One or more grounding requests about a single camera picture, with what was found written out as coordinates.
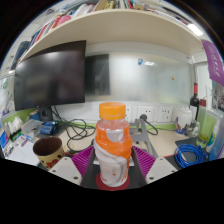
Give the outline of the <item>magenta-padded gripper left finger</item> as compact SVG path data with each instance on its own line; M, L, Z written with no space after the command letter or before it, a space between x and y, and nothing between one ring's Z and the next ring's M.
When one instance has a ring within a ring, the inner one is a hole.
M99 167L94 164L95 151L91 146L72 158L63 157L49 172L84 188L97 189Z

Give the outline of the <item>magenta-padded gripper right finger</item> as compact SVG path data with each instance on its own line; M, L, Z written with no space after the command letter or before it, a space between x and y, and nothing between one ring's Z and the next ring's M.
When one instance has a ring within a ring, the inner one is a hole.
M177 169L164 157L155 158L133 146L129 168L130 187L139 188L173 174Z

